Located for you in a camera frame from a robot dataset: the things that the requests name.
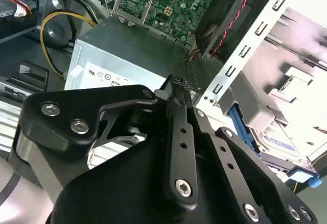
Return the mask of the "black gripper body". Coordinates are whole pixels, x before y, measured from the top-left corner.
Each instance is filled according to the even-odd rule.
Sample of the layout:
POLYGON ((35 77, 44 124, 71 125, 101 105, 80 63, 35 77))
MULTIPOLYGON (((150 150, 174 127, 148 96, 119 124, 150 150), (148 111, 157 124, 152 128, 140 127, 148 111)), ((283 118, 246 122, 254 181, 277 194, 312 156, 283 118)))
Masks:
POLYGON ((237 223, 240 138, 194 109, 158 105, 141 118, 147 139, 69 183, 51 223, 237 223))

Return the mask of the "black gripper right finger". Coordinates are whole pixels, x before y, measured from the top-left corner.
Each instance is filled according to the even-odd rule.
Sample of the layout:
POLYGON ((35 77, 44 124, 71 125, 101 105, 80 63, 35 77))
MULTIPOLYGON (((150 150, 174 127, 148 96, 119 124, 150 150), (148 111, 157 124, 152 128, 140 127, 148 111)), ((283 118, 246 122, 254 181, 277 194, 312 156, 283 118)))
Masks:
POLYGON ((317 223, 310 208, 234 132, 213 130, 197 108, 190 117, 196 149, 212 170, 207 189, 222 206, 224 223, 317 223))

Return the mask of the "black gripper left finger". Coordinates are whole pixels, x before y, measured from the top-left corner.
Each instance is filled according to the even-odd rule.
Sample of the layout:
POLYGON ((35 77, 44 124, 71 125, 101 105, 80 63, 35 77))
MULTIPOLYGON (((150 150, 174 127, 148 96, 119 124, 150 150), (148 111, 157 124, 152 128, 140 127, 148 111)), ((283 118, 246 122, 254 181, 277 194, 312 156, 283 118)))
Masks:
POLYGON ((174 76, 154 92, 127 85, 33 94, 22 105, 13 149, 56 204, 74 179, 144 142, 141 113, 158 105, 193 109, 174 76))

